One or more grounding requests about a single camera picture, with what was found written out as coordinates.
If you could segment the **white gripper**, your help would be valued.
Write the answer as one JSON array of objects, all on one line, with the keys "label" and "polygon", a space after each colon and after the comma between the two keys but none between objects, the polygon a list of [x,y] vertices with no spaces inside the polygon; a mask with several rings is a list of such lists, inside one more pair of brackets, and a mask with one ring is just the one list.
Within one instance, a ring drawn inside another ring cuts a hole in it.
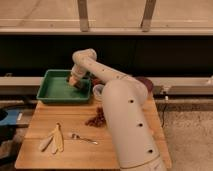
[{"label": "white gripper", "polygon": [[82,77],[83,73],[80,70],[72,69],[69,77],[69,84],[76,86]]}]

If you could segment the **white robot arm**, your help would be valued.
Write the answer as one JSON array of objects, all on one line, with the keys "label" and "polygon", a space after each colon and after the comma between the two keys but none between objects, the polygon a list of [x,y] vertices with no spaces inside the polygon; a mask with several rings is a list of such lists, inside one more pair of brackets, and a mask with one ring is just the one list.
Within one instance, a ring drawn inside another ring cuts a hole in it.
[{"label": "white robot arm", "polygon": [[134,77],[97,62],[94,49],[73,53],[69,83],[74,86],[87,72],[104,84],[101,102],[121,171],[167,171],[150,132],[142,105],[148,89]]}]

